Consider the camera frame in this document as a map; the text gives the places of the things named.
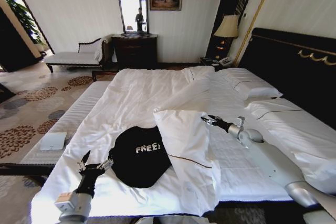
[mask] mirror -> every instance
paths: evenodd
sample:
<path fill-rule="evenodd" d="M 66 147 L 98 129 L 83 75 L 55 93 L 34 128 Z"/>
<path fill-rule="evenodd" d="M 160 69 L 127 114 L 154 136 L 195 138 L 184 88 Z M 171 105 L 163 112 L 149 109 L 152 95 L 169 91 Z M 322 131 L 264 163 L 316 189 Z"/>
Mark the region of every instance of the mirror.
<path fill-rule="evenodd" d="M 125 34 L 148 34 L 147 0 L 119 0 Z"/>

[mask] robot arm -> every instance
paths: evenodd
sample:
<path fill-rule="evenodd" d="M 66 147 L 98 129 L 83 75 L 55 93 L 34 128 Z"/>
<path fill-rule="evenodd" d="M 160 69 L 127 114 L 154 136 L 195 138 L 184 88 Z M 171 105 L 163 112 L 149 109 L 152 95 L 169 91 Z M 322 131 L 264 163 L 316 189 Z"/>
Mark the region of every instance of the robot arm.
<path fill-rule="evenodd" d="M 274 145 L 268 144 L 260 132 L 244 129 L 244 118 L 239 117 L 238 125 L 224 122 L 217 116 L 211 119 L 202 118 L 211 126 L 219 126 L 231 134 L 237 141 L 248 148 L 256 165 L 267 177 L 282 186 L 288 195 L 304 207 L 312 207 L 320 203 L 328 213 L 336 218 L 336 197 L 327 195 L 309 185 L 301 169 Z"/>
<path fill-rule="evenodd" d="M 82 179 L 78 188 L 71 192 L 58 196 L 55 206 L 62 212 L 59 217 L 62 224 L 86 223 L 91 210 L 91 200 L 95 195 L 95 183 L 97 178 L 104 174 L 113 164 L 112 157 L 101 164 L 85 165 L 90 151 L 84 155 L 79 163 L 79 173 Z"/>

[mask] white card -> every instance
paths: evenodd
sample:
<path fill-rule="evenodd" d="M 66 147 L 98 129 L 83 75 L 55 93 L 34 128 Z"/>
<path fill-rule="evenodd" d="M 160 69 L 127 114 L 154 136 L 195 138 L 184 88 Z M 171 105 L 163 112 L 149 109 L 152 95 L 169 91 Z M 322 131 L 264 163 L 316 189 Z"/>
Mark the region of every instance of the white card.
<path fill-rule="evenodd" d="M 64 147 L 66 132 L 52 132 L 45 134 L 41 139 L 40 150 L 60 150 Z"/>

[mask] wooden dresser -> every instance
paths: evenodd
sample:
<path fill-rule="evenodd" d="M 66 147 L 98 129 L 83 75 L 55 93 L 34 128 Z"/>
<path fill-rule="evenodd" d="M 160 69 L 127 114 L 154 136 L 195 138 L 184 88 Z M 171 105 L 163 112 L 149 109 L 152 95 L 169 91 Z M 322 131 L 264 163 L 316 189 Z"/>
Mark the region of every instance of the wooden dresser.
<path fill-rule="evenodd" d="M 158 36 L 145 35 L 113 35 L 112 44 L 120 68 L 156 68 L 156 41 Z"/>

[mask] white wall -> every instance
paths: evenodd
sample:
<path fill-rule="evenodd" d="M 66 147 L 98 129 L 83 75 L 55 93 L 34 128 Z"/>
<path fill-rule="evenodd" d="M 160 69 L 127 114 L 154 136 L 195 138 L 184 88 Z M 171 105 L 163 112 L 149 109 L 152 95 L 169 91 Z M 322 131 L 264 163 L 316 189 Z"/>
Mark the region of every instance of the white wall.
<path fill-rule="evenodd" d="M 122 33 L 118 0 L 26 0 L 55 52 Z M 160 62 L 198 62 L 206 53 L 219 0 L 182 0 L 182 10 L 149 11 Z"/>
<path fill-rule="evenodd" d="M 260 0 L 249 0 L 245 12 L 250 19 L 259 2 Z M 336 38 L 335 17 L 336 0 L 265 0 L 254 27 Z M 239 28 L 241 33 L 230 50 L 231 57 L 236 57 L 249 24 L 250 20 L 246 24 L 244 21 Z"/>

